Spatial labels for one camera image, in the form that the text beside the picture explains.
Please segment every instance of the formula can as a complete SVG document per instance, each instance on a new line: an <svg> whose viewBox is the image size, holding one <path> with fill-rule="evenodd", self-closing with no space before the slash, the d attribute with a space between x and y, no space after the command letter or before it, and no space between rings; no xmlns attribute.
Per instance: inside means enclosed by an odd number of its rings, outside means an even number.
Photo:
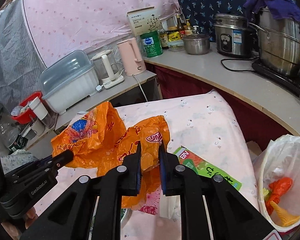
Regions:
<svg viewBox="0 0 300 240"><path fill-rule="evenodd" d="M162 47L157 31L140 35L147 57L156 57L162 54Z"/></svg>

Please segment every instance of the white trash bag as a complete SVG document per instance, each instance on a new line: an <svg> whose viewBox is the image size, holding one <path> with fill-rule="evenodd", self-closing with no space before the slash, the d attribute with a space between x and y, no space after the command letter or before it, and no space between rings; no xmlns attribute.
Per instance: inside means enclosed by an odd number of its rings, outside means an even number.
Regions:
<svg viewBox="0 0 300 240"><path fill-rule="evenodd" d="M271 216L266 210L263 188L283 177L293 180L291 188L281 196L278 206L292 215L300 215L300 137L283 135L275 141L270 141L267 148L253 163L257 185L258 202L261 214L278 232L287 232L300 224L300 219L288 226L281 227L281 221L273 211Z"/></svg>

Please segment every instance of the orange plastic bag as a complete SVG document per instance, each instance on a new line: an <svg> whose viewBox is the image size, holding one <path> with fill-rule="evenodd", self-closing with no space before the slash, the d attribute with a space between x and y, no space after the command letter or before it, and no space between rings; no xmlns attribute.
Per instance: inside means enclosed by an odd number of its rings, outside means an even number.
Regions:
<svg viewBox="0 0 300 240"><path fill-rule="evenodd" d="M273 201L275 204L278 204L280 202L280 197L287 193L287 191L291 188L292 182L293 181L291 178L284 177L269 184L269 188L272 190L272 192L268 200L265 202L269 216L271 216L274 210L273 206L271 205L271 201Z"/></svg>
<svg viewBox="0 0 300 240"><path fill-rule="evenodd" d="M125 156L135 153L141 141L141 189L137 197L123 197L122 208L140 208L146 194L160 185L159 145L170 141L168 124L163 116L151 117L125 129L110 102L102 103L51 140L53 156L70 149L74 160L68 167L98 168L97 176L121 165Z"/></svg>

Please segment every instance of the person's hand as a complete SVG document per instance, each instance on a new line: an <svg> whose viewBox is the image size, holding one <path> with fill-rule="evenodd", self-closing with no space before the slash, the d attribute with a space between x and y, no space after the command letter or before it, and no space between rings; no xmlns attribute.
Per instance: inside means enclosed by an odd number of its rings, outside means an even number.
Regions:
<svg viewBox="0 0 300 240"><path fill-rule="evenodd" d="M35 213L34 207L32 207L26 213L26 216L27 216L27 219L25 220L25 227L26 227L26 229L28 229L29 226L31 226L32 223L38 218L38 215ZM12 237L12 239L18 239L17 237L21 235L21 232L19 231L19 229L17 229L11 223L3 222L1 225L7 231L7 233Z"/></svg>

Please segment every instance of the red bowl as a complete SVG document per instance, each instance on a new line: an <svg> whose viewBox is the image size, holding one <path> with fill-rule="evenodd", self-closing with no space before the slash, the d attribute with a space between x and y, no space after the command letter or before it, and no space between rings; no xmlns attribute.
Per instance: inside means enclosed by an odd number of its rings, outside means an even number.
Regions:
<svg viewBox="0 0 300 240"><path fill-rule="evenodd" d="M35 99L36 97L39 97L40 98L40 101L43 102L42 100L42 93L41 91L36 91L34 92L32 95L30 95L29 97L27 97L25 100L23 100L21 103L20 103L20 106L26 106L27 103L29 101L32 101L33 99ZM30 116L33 118L33 119L36 119L37 116L35 115L35 113L31 110L31 108L28 108L24 113L22 113L21 115L19 116L13 116L12 119L19 122L20 124L27 124L29 122L31 122L31 118Z"/></svg>

